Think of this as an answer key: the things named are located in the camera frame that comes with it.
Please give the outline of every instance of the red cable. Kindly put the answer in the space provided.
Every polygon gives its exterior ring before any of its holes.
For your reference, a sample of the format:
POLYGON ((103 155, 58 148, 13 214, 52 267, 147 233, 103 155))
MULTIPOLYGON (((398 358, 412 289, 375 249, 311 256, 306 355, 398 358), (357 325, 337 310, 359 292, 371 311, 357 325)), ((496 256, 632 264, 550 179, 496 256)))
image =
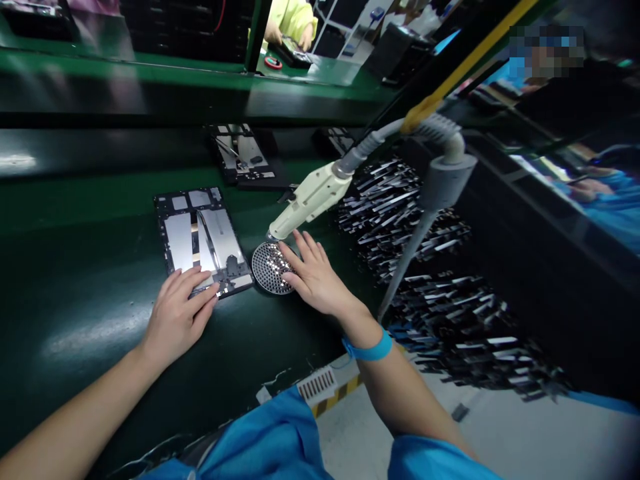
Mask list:
POLYGON ((214 32, 217 32, 218 28, 220 28, 220 25, 222 25, 222 18, 224 18, 224 16, 225 16, 225 5, 226 5, 226 3, 227 3, 226 0, 222 0, 222 12, 220 12, 220 20, 218 20, 218 25, 213 30, 214 32))

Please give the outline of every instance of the blue smock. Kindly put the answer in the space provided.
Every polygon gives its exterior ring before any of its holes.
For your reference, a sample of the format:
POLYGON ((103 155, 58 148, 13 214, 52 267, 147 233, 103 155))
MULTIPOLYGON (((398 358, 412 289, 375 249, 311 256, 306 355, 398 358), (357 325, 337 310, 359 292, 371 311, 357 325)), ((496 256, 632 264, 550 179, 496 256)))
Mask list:
POLYGON ((640 185, 622 171, 596 180, 610 186, 614 194, 598 193, 594 201, 583 204, 585 213, 640 255, 640 185))
MULTIPOLYGON (((143 480, 330 480, 318 428, 294 386, 236 420, 196 471, 177 459, 143 480)), ((498 477, 453 445, 412 435, 396 438, 389 479, 474 479, 498 477)))
POLYGON ((493 74, 483 83, 485 85, 490 85, 498 80, 506 80, 512 84, 514 88, 522 90, 526 86, 525 80, 527 79, 527 76, 525 72, 525 58, 510 57, 508 62, 493 72, 493 74))

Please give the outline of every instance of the green sleeve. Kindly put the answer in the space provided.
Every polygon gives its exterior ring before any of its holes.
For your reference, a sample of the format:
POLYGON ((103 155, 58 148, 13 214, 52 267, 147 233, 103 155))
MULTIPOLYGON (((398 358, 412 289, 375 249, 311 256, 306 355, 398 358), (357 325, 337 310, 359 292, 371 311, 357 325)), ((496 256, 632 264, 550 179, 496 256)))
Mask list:
POLYGON ((289 0, 285 16, 280 23, 282 34, 298 42, 305 27, 310 23, 313 24, 313 38, 315 38, 318 19, 313 16, 310 4, 305 0, 289 0))

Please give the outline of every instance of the blue wristband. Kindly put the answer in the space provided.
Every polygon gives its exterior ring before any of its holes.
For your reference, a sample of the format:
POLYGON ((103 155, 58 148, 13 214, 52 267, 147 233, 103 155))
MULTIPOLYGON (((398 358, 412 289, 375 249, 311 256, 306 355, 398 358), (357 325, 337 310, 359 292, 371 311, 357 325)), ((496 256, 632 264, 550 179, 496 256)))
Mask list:
POLYGON ((375 347, 370 349, 357 349, 355 348, 346 337, 342 338, 342 344, 347 349, 347 352, 351 358, 364 360, 364 361, 378 361, 386 357, 393 346, 393 341, 386 330, 382 330, 382 340, 375 347))

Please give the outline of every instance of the circular metal mesh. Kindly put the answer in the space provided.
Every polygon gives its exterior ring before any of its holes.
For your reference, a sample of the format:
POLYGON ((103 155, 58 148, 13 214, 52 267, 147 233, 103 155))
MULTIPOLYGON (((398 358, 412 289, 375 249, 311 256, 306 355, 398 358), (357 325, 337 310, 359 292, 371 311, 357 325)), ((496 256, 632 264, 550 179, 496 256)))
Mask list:
POLYGON ((282 280, 285 272, 295 270, 285 260, 277 243, 264 242, 256 248, 251 258, 253 276, 264 290, 276 295, 286 295, 293 291, 293 287, 282 280))

